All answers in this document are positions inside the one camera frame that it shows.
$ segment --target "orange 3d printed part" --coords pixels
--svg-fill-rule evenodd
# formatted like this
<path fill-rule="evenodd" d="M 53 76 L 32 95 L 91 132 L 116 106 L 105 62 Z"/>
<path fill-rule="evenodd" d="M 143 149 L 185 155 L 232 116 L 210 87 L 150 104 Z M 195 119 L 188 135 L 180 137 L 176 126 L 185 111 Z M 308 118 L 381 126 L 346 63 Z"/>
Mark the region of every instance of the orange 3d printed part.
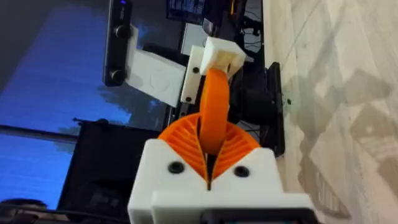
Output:
<path fill-rule="evenodd" d="M 200 112 L 180 118 L 159 136 L 208 183 L 260 147 L 250 134 L 229 123 L 229 86 L 225 72 L 209 69 Z M 217 156 L 208 177 L 205 154 Z"/>

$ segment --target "screw hole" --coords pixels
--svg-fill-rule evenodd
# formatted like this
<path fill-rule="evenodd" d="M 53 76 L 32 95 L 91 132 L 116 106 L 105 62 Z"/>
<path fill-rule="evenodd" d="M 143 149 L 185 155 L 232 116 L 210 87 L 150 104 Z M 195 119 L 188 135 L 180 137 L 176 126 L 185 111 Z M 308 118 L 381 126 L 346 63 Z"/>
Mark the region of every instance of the screw hole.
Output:
<path fill-rule="evenodd" d="M 234 170 L 234 174 L 238 177 L 248 177 L 250 175 L 250 171 L 244 166 L 237 166 Z"/>
<path fill-rule="evenodd" d="M 184 171 L 184 169 L 184 164 L 177 161 L 170 163 L 168 167 L 169 172 L 172 174 L 180 174 Z"/>

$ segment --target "metal rod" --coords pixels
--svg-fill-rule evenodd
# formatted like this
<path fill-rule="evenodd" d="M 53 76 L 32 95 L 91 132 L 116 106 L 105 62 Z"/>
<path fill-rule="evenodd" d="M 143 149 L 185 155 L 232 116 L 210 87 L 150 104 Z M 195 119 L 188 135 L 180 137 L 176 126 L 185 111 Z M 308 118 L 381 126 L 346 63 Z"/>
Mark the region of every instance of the metal rod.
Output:
<path fill-rule="evenodd" d="M 76 144 L 78 136 L 0 124 L 0 134 Z"/>

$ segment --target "white bracket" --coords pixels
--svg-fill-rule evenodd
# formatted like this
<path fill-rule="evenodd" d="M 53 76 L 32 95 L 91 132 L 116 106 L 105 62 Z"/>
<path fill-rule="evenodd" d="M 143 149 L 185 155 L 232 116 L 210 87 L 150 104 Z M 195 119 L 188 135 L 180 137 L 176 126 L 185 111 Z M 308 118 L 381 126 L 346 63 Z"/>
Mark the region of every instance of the white bracket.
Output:
<path fill-rule="evenodd" d="M 133 36 L 127 51 L 126 83 L 170 106 L 176 107 L 185 67 L 159 55 L 136 48 L 138 29 L 132 27 Z"/>
<path fill-rule="evenodd" d="M 224 71 L 229 79 L 243 66 L 245 58 L 244 51 L 228 40 L 207 37 L 204 48 L 192 46 L 180 101 L 195 104 L 200 75 L 206 75 L 209 68 Z"/>

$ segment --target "black cable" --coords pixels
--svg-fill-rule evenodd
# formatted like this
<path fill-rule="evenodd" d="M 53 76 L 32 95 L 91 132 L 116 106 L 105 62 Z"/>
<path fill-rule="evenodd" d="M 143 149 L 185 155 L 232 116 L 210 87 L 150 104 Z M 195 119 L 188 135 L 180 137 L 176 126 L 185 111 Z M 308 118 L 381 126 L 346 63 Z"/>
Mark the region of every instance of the black cable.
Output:
<path fill-rule="evenodd" d="M 244 44 L 258 44 L 261 43 L 261 41 L 257 41 L 257 42 L 245 42 Z"/>
<path fill-rule="evenodd" d="M 251 127 L 250 125 L 246 124 L 245 122 L 241 121 L 241 124 L 245 125 L 245 127 L 253 129 L 253 127 Z M 256 134 L 257 138 L 260 139 L 260 135 L 257 132 L 254 132 L 254 134 Z"/>
<path fill-rule="evenodd" d="M 0 207 L 14 208 L 16 210 L 25 210 L 25 211 L 32 211 L 32 212 L 58 214 L 58 215 L 81 215 L 81 216 L 90 217 L 90 218 L 98 218 L 98 219 L 102 219 L 102 220 L 109 220 L 109 221 L 114 221 L 114 222 L 119 222 L 119 223 L 128 223 L 128 224 L 130 224 L 129 220 L 123 220 L 123 219 L 119 219 L 119 218 L 107 217 L 105 215 L 96 215 L 96 214 L 87 213 L 87 212 L 74 212 L 74 211 L 68 211 L 68 210 L 51 210 L 51 209 L 29 208 L 29 207 L 25 207 L 25 206 L 11 205 L 11 204 L 6 204 L 6 203 L 0 203 Z"/>
<path fill-rule="evenodd" d="M 248 48 L 248 47 L 257 47 L 257 48 L 261 48 L 261 47 L 259 47 L 259 46 L 257 46 L 257 45 L 254 45 L 254 44 L 244 46 L 244 48 Z"/>
<path fill-rule="evenodd" d="M 255 17 L 256 19 L 258 19 L 259 22 L 261 21 L 261 19 L 260 19 L 254 12 L 251 12 L 251 11 L 245 11 L 245 12 L 254 15 L 254 17 Z"/>
<path fill-rule="evenodd" d="M 245 132 L 253 132 L 253 131 L 260 131 L 260 129 L 247 129 Z"/>

